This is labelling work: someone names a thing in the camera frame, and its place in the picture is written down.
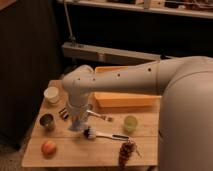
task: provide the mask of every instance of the apple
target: apple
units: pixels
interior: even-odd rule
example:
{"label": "apple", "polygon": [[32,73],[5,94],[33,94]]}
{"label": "apple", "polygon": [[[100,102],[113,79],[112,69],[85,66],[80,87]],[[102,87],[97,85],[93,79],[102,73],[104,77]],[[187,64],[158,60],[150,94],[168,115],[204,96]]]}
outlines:
{"label": "apple", "polygon": [[52,140],[45,141],[41,146],[41,151],[45,156],[53,155],[56,152],[56,143]]}

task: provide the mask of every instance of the paper cup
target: paper cup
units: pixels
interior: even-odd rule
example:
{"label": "paper cup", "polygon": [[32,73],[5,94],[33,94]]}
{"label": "paper cup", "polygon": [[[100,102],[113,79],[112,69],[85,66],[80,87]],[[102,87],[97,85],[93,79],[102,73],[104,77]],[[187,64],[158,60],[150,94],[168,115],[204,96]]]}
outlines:
{"label": "paper cup", "polygon": [[59,89],[57,87],[48,87],[44,91],[44,97],[51,104],[57,103],[59,101]]}

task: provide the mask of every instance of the handle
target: handle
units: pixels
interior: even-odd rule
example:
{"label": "handle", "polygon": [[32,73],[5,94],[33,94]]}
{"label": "handle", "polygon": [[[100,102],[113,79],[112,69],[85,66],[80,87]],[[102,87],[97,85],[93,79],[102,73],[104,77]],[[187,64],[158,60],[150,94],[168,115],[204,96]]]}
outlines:
{"label": "handle", "polygon": [[117,135],[117,134],[113,134],[112,135],[113,139],[116,138],[116,139],[120,139],[120,140],[129,140],[129,137],[128,136],[125,136],[125,135]]}

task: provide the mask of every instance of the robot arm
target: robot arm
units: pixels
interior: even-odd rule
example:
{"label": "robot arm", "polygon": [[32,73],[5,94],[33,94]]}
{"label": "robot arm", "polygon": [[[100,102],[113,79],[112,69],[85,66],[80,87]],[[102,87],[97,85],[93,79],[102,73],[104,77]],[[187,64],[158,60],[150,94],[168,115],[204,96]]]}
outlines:
{"label": "robot arm", "polygon": [[62,81],[68,92],[66,108],[73,120],[71,130],[85,128],[90,92],[162,94],[177,70],[189,60],[192,58],[155,61],[104,73],[94,73],[87,65],[80,66]]}
{"label": "robot arm", "polygon": [[213,60],[187,57],[95,74],[81,66],[63,80],[72,130],[85,126],[92,91],[163,94],[158,127],[159,171],[212,171]]}

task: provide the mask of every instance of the wooden tabletop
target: wooden tabletop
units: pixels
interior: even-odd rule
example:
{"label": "wooden tabletop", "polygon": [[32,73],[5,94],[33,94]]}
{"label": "wooden tabletop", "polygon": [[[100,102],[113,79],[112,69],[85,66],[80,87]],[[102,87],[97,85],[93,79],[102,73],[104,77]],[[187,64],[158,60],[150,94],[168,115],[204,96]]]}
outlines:
{"label": "wooden tabletop", "polygon": [[[60,90],[60,101],[56,105],[50,105],[43,100],[34,129],[31,134],[25,155],[23,167],[103,167],[118,166],[119,150],[122,141],[106,138],[86,139],[82,133],[68,130],[71,121],[63,121],[59,117],[59,111],[64,108],[67,94],[61,87],[60,80],[52,80],[49,86],[56,86]],[[124,117],[134,115],[138,119],[137,129],[129,135],[136,142],[142,158],[133,153],[127,166],[149,166],[157,165],[157,128],[159,104],[150,107],[128,107],[128,108],[100,108],[94,100],[94,110],[107,114],[114,118],[113,122],[107,122],[95,117],[88,120],[88,124],[96,130],[108,133],[121,133]],[[39,124],[40,117],[45,113],[54,115],[56,128],[52,132],[45,132]],[[55,141],[57,152],[47,159],[42,155],[41,145],[47,139]]]}

